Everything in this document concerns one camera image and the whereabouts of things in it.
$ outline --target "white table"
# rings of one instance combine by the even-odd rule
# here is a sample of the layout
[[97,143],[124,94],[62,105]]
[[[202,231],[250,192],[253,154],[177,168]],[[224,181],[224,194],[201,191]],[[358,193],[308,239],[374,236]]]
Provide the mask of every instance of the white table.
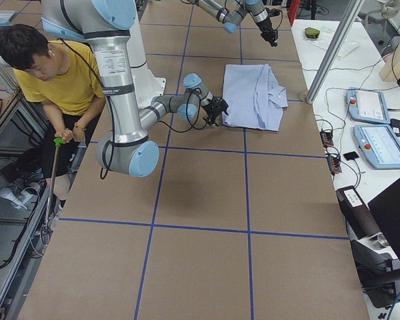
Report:
[[[314,76],[323,60],[325,50],[312,44],[312,40],[308,40],[304,36],[304,29],[306,27],[313,27],[316,29],[328,28],[336,30],[338,23],[338,21],[294,21],[292,26],[293,37],[295,39],[299,59],[302,63],[305,82],[307,83],[308,88],[311,86]],[[361,151],[358,149],[357,142],[353,138],[354,125],[361,123],[351,120],[349,115],[346,117],[346,90],[342,89],[361,87],[363,89],[383,90],[395,87],[394,89],[384,91],[384,97],[389,109],[400,109],[400,88],[398,88],[396,83],[384,82],[381,80],[379,72],[382,66],[384,66],[384,62],[380,61],[381,55],[375,48],[372,40],[361,23],[355,22],[353,24],[347,36],[347,41],[358,42],[359,46],[343,58],[336,58],[332,69],[361,69],[375,64],[376,66],[361,71],[339,69],[330,70],[319,94],[313,102],[313,109],[314,113],[317,115],[317,119],[325,119],[329,121],[333,128],[341,128],[343,122],[328,112],[328,106],[332,113],[345,119],[346,126],[344,130],[335,130],[333,132],[333,142],[341,154],[356,151],[360,155],[360,158],[357,159],[357,163],[360,171],[364,173],[361,174],[361,182],[357,188],[357,192],[363,198],[364,202],[368,203],[400,177],[400,170],[375,170],[370,166],[370,164],[368,164],[368,162],[366,162]],[[390,118],[400,120],[400,112],[389,112],[389,115]],[[330,129],[330,125],[324,121],[318,121],[317,126],[319,129]],[[343,161],[350,164],[354,170],[357,170],[357,167],[352,161]],[[335,190],[349,185],[354,185],[356,181],[356,176],[350,168],[344,164],[341,164],[341,168],[343,172],[335,175],[333,182]],[[368,310],[370,318],[374,320],[377,319],[380,313],[388,313],[388,311],[384,309],[374,308],[371,303],[368,303]],[[400,320],[400,303],[396,305],[395,310],[391,315],[391,320]]]

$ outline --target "black computer monitor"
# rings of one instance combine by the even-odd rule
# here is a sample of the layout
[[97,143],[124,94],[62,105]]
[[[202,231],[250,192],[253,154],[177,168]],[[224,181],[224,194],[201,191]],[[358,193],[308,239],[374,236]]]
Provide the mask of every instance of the black computer monitor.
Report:
[[400,178],[372,199],[370,212],[400,259]]

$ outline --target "blue and white control panel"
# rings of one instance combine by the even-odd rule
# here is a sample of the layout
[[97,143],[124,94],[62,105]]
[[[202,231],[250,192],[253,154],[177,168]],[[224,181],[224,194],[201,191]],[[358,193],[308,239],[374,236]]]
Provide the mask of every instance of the blue and white control panel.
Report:
[[350,88],[347,90],[346,101],[349,115],[353,120],[386,125],[390,123],[382,92]]
[[400,169],[400,141],[389,125],[356,125],[354,138],[375,169]]

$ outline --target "black hair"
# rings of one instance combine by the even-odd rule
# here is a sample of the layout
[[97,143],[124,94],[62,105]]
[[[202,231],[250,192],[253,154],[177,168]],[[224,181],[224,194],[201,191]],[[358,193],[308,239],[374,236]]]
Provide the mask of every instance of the black hair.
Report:
[[15,69],[30,69],[33,55],[49,56],[47,44],[46,37],[29,25],[0,28],[0,56]]

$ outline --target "black shorts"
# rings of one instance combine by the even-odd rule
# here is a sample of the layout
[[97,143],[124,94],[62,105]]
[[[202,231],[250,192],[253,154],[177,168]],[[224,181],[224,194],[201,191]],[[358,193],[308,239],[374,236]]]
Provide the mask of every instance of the black shorts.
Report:
[[[78,122],[81,116],[63,115],[63,118],[65,127],[72,130],[74,128],[74,123]],[[89,124],[86,127],[85,131],[86,145],[88,145],[92,139],[92,135],[96,128],[96,124],[98,124],[98,120],[99,120],[99,115],[96,118],[94,118],[91,122],[89,122]],[[55,143],[53,142],[55,134],[56,134],[55,128],[53,128],[52,124],[49,123],[49,126],[46,130],[45,141],[43,143],[43,148],[41,153],[41,168],[43,170],[43,176],[45,178],[52,177],[53,159],[55,158]],[[79,142],[71,140],[68,143],[63,143],[59,147],[56,177],[66,175],[68,173],[71,157],[73,156],[73,154],[75,154],[78,145]]]

